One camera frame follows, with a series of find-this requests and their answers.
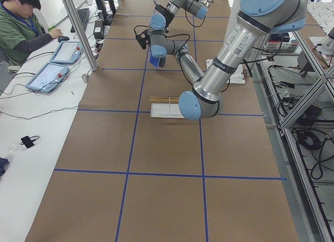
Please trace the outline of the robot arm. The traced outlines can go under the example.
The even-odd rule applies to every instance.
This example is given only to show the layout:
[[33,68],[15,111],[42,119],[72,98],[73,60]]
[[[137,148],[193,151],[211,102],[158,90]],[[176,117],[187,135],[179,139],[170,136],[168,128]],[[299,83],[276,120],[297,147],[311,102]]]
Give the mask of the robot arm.
[[257,39],[264,34],[296,31],[305,26],[308,0],[240,0],[236,24],[206,72],[189,54],[184,42],[166,38],[165,29],[180,8],[204,19],[212,0],[170,0],[154,14],[147,29],[151,57],[163,67],[173,55],[187,80],[190,91],[183,92],[178,106],[185,119],[214,117],[221,112],[222,88],[244,61]]
[[170,0],[166,6],[155,2],[155,10],[165,18],[165,30],[173,21],[179,9],[184,9],[185,13],[190,13],[198,19],[204,20],[213,0]]

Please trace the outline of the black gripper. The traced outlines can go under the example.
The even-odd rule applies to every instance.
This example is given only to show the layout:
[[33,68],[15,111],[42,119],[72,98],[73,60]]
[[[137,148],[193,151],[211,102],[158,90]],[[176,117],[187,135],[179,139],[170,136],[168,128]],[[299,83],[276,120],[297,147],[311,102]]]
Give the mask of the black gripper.
[[172,22],[172,20],[174,19],[174,14],[172,12],[172,9],[173,9],[173,4],[167,4],[165,7],[160,4],[155,5],[155,10],[158,11],[165,18],[166,21],[165,31],[168,31],[168,27]]

